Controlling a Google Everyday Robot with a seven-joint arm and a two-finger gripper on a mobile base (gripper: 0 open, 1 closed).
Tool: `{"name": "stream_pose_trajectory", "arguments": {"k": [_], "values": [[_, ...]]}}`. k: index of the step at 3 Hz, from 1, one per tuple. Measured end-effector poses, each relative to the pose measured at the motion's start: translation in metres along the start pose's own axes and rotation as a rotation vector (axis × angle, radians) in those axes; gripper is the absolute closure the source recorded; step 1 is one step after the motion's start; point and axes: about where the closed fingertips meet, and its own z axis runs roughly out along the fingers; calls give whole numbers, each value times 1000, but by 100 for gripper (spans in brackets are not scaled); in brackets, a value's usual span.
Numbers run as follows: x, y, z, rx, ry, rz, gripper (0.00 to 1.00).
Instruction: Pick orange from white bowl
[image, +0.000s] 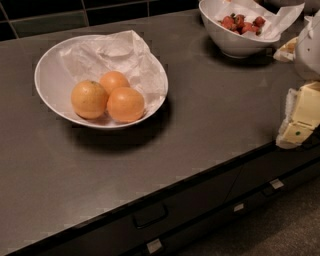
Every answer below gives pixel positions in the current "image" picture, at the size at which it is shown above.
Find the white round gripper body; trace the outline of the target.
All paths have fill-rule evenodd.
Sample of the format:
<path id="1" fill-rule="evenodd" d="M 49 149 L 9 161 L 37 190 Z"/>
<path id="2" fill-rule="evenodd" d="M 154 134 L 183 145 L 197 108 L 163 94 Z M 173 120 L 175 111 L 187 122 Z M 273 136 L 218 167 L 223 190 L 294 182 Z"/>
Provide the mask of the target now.
<path id="1" fill-rule="evenodd" d="M 304 80 L 320 80 L 320 10 L 304 18 L 294 52 L 294 66 Z"/>

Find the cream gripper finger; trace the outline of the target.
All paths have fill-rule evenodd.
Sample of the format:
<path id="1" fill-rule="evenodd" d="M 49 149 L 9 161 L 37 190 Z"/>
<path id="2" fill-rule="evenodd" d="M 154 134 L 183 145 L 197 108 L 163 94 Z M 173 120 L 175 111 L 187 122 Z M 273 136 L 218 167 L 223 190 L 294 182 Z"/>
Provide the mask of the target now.
<path id="1" fill-rule="evenodd" d="M 297 37 L 290 39 L 282 45 L 273 55 L 273 58 L 280 62 L 291 62 L 294 59 L 295 46 L 297 44 Z"/>
<path id="2" fill-rule="evenodd" d="M 282 149 L 301 146 L 320 125 L 320 82 L 290 88 L 286 96 L 285 118 L 278 131 L 276 145 Z"/>

